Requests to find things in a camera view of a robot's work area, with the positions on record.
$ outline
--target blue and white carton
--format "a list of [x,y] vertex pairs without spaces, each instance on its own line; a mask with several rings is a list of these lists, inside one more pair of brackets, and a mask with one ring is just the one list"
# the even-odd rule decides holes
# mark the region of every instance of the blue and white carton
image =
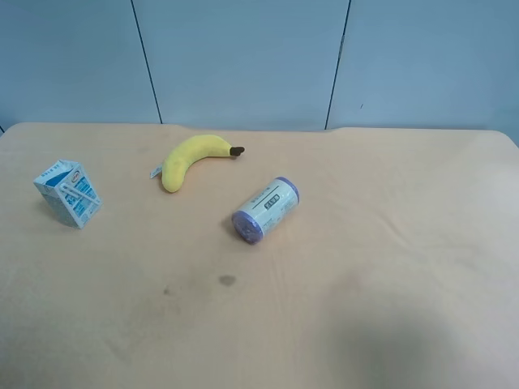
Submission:
[[101,207],[84,167],[59,160],[34,180],[34,185],[63,224],[82,229]]

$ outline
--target purple can end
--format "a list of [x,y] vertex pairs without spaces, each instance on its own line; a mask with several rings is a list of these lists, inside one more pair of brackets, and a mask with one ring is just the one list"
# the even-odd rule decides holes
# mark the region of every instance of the purple can end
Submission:
[[263,239],[263,230],[248,213],[236,211],[231,220],[233,221],[234,229],[236,229],[236,232],[240,234],[245,242],[254,245]]
[[290,182],[290,180],[288,178],[276,177],[276,179],[283,181],[285,184],[288,184],[294,190],[295,194],[298,196],[298,204],[299,204],[299,190],[298,190],[298,188],[296,188],[296,186],[292,182]]

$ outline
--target tag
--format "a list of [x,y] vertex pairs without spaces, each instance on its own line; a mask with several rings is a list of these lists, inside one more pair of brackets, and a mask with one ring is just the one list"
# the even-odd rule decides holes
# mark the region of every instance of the tag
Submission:
[[150,178],[154,178],[158,173],[162,171],[162,164],[158,165],[149,175]]

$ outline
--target small carton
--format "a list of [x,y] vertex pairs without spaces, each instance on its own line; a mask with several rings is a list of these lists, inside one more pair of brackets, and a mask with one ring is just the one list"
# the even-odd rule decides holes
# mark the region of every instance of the small carton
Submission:
[[34,180],[34,185],[63,224],[82,229],[103,204],[83,166],[59,160]]

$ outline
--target banana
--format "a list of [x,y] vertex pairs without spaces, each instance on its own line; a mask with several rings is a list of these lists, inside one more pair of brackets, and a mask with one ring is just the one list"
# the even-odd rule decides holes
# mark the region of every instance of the banana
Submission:
[[216,135],[195,135],[180,143],[162,164],[162,185],[174,193],[184,182],[186,171],[197,160],[207,156],[239,156],[243,147],[232,147]]

